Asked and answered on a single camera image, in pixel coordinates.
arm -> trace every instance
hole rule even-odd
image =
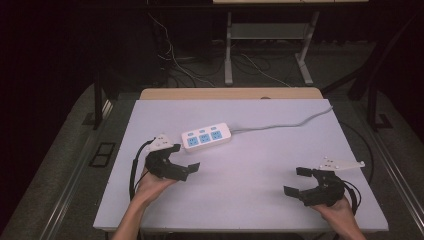
[[[147,173],[143,179],[141,179],[137,192],[130,202],[130,205],[128,206],[128,209],[112,239],[136,239],[141,224],[141,218],[143,217],[146,208],[151,202],[158,198],[168,186],[175,182],[175,180],[160,179],[150,173]]]
[[[312,209],[318,211],[322,218],[345,240],[363,240],[365,236],[356,223],[355,216],[352,213],[349,201],[346,197],[337,201],[333,206],[326,205],[312,206]]]

white power strip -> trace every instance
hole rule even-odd
[[[181,134],[183,145],[187,152],[204,149],[217,144],[226,143],[231,140],[231,132],[227,124],[199,128]]]

